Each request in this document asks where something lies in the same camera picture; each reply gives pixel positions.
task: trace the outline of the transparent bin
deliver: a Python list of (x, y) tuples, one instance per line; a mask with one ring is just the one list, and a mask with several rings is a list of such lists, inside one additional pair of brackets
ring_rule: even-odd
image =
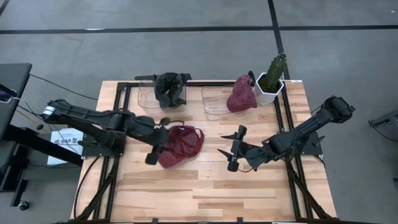
[[(153, 81), (141, 81), (138, 89), (138, 105), (141, 108), (144, 108), (146, 112), (182, 112), (185, 110), (186, 105), (160, 107), (160, 102), (156, 100), (155, 97), (155, 82)], [(185, 86), (183, 87), (179, 98), (185, 101), (187, 100), (187, 90)]]
[(233, 85), (203, 87), (201, 97), (206, 117), (209, 120), (232, 119), (235, 116), (243, 116), (247, 110), (232, 113), (226, 106), (229, 96), (232, 95)]

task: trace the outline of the black cable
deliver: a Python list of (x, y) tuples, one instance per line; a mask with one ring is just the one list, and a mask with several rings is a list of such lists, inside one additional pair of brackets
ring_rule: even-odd
[(74, 218), (74, 219), (76, 219), (77, 199), (78, 199), (78, 197), (79, 197), (79, 191), (80, 191), (81, 185), (82, 185), (83, 182), (85, 181), (88, 172), (90, 171), (90, 169), (93, 167), (94, 163), (95, 163), (99, 158), (100, 158), (100, 157), (98, 156), (97, 158), (94, 159), (94, 161), (93, 161), (93, 162), (90, 164), (90, 166), (87, 168), (86, 173), (84, 174), (83, 178), (81, 179), (81, 182), (79, 183), (79, 186), (78, 186), (77, 191), (76, 191), (75, 203), (74, 203), (74, 206), (73, 206), (73, 218)]
[(372, 126), (372, 128), (374, 128), (374, 130), (376, 130), (377, 133), (379, 133), (381, 136), (385, 137), (386, 139), (388, 139), (388, 140), (390, 140), (390, 141), (393, 141), (393, 142), (398, 142), (398, 140), (391, 139), (391, 138), (389, 138), (389, 137), (383, 135), (379, 130), (376, 129), (376, 127)]
[(35, 75), (32, 75), (32, 74), (30, 74), (30, 75), (33, 76), (33, 77), (35, 77), (35, 78), (38, 78), (39, 80), (43, 80), (43, 81), (45, 81), (45, 82), (51, 83), (51, 84), (53, 84), (53, 85), (55, 85), (55, 86), (57, 86), (57, 87), (59, 87), (59, 88), (62, 88), (62, 89), (64, 89), (64, 90), (69, 91), (69, 92), (71, 92), (71, 93), (74, 93), (74, 94), (76, 94), (76, 95), (79, 95), (79, 96), (82, 96), (82, 97), (85, 97), (85, 98), (91, 99), (91, 100), (98, 100), (97, 98), (93, 98), (93, 97), (90, 97), (90, 96), (85, 96), (85, 95), (80, 94), (80, 93), (77, 93), (77, 92), (75, 92), (75, 91), (71, 91), (71, 90), (69, 90), (69, 89), (67, 89), (67, 88), (65, 88), (65, 87), (63, 87), (63, 86), (60, 86), (60, 85), (58, 85), (58, 84), (55, 84), (54, 82), (48, 81), (48, 80), (46, 80), (46, 79), (44, 79), (44, 78), (41, 78), (41, 77), (38, 77), (38, 76), (35, 76)]
[(323, 164), (323, 166), (326, 167), (325, 161), (323, 161), (323, 159), (321, 159), (321, 158), (319, 157), (319, 155), (313, 155), (313, 156), (315, 156), (315, 158), (317, 158), (319, 161), (321, 161), (321, 163)]
[(69, 145), (68, 141), (62, 136), (60, 130), (59, 130), (55, 125), (53, 125), (53, 127), (55, 127), (55, 128), (57, 129), (59, 135), (60, 135), (61, 138), (65, 141), (65, 143), (68, 145), (68, 147), (69, 147), (71, 150), (73, 150), (76, 154), (78, 154), (77, 151), (76, 151), (76, 149), (72, 148), (72, 147)]
[(297, 131), (296, 135), (294, 136), (294, 140), (293, 140), (293, 149), (292, 149), (292, 155), (290, 155), (290, 160), (293, 159), (294, 156), (294, 151), (296, 150), (296, 140), (297, 140), (297, 136), (301, 133), (301, 130)]
[(26, 106), (30, 109), (30, 111), (31, 111), (33, 114), (36, 114), (36, 113), (33, 112), (32, 108), (29, 106), (29, 104), (28, 104), (26, 101), (24, 101), (24, 102), (25, 102)]
[(182, 123), (182, 126), (184, 126), (184, 125), (185, 125), (185, 121), (182, 121), (182, 120), (174, 120), (174, 121), (170, 121), (170, 124), (171, 124), (171, 123), (177, 123), (177, 122), (179, 122), (179, 123)]
[(75, 167), (50, 167), (50, 166), (43, 166), (43, 165), (35, 165), (29, 163), (29, 165), (34, 166), (34, 167), (44, 167), (47, 169), (74, 169), (74, 168), (81, 168), (80, 166), (75, 166)]
[(24, 110), (24, 111), (26, 111), (26, 112), (28, 112), (28, 113), (34, 115), (36, 118), (42, 119), (42, 118), (39, 116), (39, 114), (33, 112), (33, 110), (29, 111), (28, 109), (24, 108), (24, 107), (21, 106), (21, 105), (18, 105), (18, 107), (19, 107), (20, 109), (22, 109), (22, 110)]
[(249, 170), (241, 170), (241, 169), (238, 169), (238, 170), (241, 171), (241, 172), (250, 172), (250, 171), (253, 170), (253, 167), (251, 167)]

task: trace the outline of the wood plank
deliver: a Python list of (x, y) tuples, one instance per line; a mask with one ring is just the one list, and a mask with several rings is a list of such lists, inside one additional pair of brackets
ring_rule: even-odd
[[(117, 83), (103, 82), (97, 110), (113, 108)], [(310, 117), (303, 83), (286, 81), (285, 85), (294, 125), (297, 126)], [(230, 88), (224, 87), (212, 89), (210, 93), (223, 97), (230, 91)], [(137, 115), (151, 116), (156, 121), (163, 117), (182, 119), (186, 125), (202, 129), (205, 142), (201, 153), (195, 158), (164, 169), (159, 164), (145, 164), (146, 155), (152, 149), (150, 146), (127, 138), (126, 150), (119, 164), (112, 222), (151, 222), (154, 217), (161, 222), (235, 222), (236, 217), (243, 217), (248, 222), (295, 220), (284, 161), (263, 164), (257, 172), (234, 173), (227, 171), (228, 162), (217, 151), (230, 150), (232, 141), (220, 136), (233, 134), (240, 124), (248, 128), (244, 140), (251, 144), (260, 145), (261, 141), (278, 132), (274, 104), (252, 108), (239, 116), (210, 116), (205, 113), (203, 106), (202, 87), (188, 87), (187, 105), (173, 111), (142, 108), (138, 104), (138, 94), (138, 88), (133, 88), (129, 110)], [(287, 127), (282, 97), (279, 100)], [(80, 180), (93, 159), (87, 158), (84, 161)], [(302, 156), (302, 160), (309, 191), (326, 212), (335, 216), (323, 164), (313, 156)], [(97, 191), (102, 161), (103, 158), (97, 161), (82, 185), (78, 214)], [(240, 160), (239, 163), (240, 169), (250, 169), (246, 161)], [(304, 215), (302, 196), (298, 194)], [(101, 203), (102, 217), (105, 204), (106, 199)]]

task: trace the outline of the cactus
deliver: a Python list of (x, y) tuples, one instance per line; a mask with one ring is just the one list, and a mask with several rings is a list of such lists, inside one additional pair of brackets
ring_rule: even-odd
[(286, 54), (281, 53), (274, 58), (268, 68), (267, 75), (260, 79), (261, 90), (267, 93), (276, 93), (279, 88), (279, 79), (287, 67)]

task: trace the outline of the white hexagonal pot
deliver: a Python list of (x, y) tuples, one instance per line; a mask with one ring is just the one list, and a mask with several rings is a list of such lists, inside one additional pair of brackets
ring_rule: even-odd
[(264, 92), (259, 85), (259, 81), (261, 77), (265, 75), (267, 75), (267, 73), (265, 72), (261, 73), (260, 77), (256, 80), (256, 84), (254, 85), (254, 95), (256, 96), (256, 100), (259, 105), (266, 105), (267, 103), (273, 102), (275, 97), (280, 93), (280, 91), (285, 86), (282, 80), (279, 80), (279, 90), (276, 93)]

